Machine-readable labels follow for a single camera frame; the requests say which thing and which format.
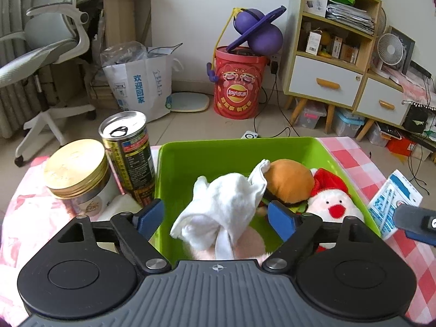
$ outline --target lay's bucket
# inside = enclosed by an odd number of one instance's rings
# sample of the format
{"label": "lay's bucket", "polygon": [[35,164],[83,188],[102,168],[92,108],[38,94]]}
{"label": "lay's bucket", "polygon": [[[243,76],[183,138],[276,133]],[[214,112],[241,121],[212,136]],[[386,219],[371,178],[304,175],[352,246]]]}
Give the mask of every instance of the lay's bucket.
{"label": "lay's bucket", "polygon": [[214,109],[230,119],[248,119],[256,116],[263,72],[268,63],[265,56],[251,56],[250,49],[238,47],[232,53],[226,47],[215,52]]}

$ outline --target chair armrest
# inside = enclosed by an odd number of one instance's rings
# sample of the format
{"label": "chair armrest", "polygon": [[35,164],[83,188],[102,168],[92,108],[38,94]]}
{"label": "chair armrest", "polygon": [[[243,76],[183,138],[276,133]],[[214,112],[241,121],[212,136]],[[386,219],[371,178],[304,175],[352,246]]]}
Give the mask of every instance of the chair armrest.
{"label": "chair armrest", "polygon": [[55,64],[73,59],[86,53],[90,46],[89,37],[84,30],[83,25],[88,22],[89,16],[86,12],[81,12],[78,8],[73,6],[71,2],[58,2],[48,5],[35,6],[27,10],[27,16],[37,16],[42,13],[60,13],[64,16],[70,17],[76,25],[79,41],[76,47],[63,53]]}
{"label": "chair armrest", "polygon": [[5,42],[7,40],[12,40],[12,39],[26,40],[25,32],[24,31],[19,31],[19,32],[14,32],[14,33],[6,34],[6,36],[3,36],[3,37],[0,38],[0,42]]}

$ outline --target desk fan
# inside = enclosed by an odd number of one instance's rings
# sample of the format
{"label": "desk fan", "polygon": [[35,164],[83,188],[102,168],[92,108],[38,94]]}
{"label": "desk fan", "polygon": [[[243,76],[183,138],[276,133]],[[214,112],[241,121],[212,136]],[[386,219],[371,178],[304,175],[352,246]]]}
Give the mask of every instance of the desk fan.
{"label": "desk fan", "polygon": [[398,64],[403,58],[403,44],[400,39],[391,33],[383,34],[377,42],[377,54],[379,55],[379,63],[377,67],[373,67],[373,71],[384,78],[389,78],[389,74],[382,71],[382,66],[393,66]]}

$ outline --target red nose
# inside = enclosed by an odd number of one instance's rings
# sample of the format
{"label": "red nose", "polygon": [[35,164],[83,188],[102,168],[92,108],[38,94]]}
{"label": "red nose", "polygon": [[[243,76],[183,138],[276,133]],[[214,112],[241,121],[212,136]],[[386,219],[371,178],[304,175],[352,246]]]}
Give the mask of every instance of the red nose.
{"label": "red nose", "polygon": [[345,207],[340,204],[333,205],[328,208],[328,211],[333,219],[340,219],[345,214]]}

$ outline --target lay's logo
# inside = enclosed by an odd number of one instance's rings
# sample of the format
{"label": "lay's logo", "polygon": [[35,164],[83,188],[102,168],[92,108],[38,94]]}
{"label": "lay's logo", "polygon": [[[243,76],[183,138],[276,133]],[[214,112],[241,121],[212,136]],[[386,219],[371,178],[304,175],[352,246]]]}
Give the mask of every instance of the lay's logo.
{"label": "lay's logo", "polygon": [[239,84],[234,84],[227,89],[227,97],[232,102],[243,102],[248,96],[248,90]]}

